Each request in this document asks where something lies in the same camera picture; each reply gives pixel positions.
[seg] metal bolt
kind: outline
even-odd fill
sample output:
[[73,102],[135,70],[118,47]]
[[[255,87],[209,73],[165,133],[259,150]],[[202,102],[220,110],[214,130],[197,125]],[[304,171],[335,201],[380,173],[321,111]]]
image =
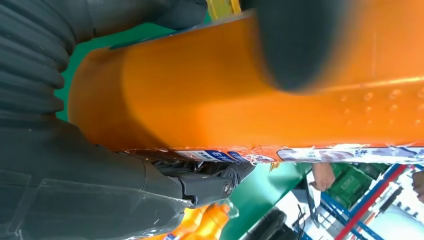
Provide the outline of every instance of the metal bolt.
[[230,195],[233,192],[233,185],[231,182],[226,182],[224,184],[224,193]]

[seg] human hand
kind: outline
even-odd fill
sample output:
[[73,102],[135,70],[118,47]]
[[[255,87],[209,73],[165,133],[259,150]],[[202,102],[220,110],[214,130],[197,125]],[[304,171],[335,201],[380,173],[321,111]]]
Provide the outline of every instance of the human hand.
[[418,199],[424,203],[424,171],[414,173],[412,179],[413,189],[418,194]]
[[329,189],[334,181],[336,176],[334,175],[333,168],[330,163],[327,162],[317,162],[312,164],[312,174],[315,178],[315,181],[311,185],[318,191],[324,192]]

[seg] orange bottle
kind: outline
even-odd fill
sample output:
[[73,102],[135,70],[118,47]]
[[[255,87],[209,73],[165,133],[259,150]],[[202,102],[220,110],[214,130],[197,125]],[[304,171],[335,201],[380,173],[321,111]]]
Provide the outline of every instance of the orange bottle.
[[221,232],[230,220],[231,208],[227,204],[214,204],[203,215],[200,226],[181,240],[219,240]]
[[322,84],[310,91],[270,84],[256,20],[247,16],[91,52],[72,82],[69,120],[92,143],[137,154],[424,160],[424,1],[349,2],[344,31],[317,76]]
[[184,218],[180,225],[172,232],[144,239],[148,240],[178,240],[183,236],[194,232],[201,224],[203,215],[209,206],[202,206],[196,209],[186,208]]

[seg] red pole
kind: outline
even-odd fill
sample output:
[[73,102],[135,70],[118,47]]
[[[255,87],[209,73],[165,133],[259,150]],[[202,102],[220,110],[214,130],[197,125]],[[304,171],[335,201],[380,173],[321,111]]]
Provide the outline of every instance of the red pole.
[[390,182],[393,182],[399,175],[401,175],[404,170],[407,168],[407,165],[400,165],[396,171],[393,172],[392,175],[390,175],[386,181],[378,188],[374,195],[371,196],[371,198],[364,203],[362,207],[358,210],[357,214],[352,217],[349,222],[347,222],[346,226],[341,230],[341,232],[334,238],[334,240],[342,240],[358,223],[359,220],[361,220],[362,216],[368,211],[368,209],[373,205],[373,203],[376,202],[377,198],[383,194],[383,192],[386,190],[386,188],[389,186]]

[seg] green crate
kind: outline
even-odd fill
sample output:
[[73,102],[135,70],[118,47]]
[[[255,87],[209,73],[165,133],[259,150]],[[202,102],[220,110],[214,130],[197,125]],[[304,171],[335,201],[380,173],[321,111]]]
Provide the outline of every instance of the green crate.
[[370,188],[372,179],[354,167],[336,179],[327,193],[342,206],[350,209]]
[[370,178],[377,180],[389,168],[389,165],[384,163],[359,163],[355,167]]
[[331,164],[335,179],[338,179],[347,169],[350,168],[348,163],[333,163]]

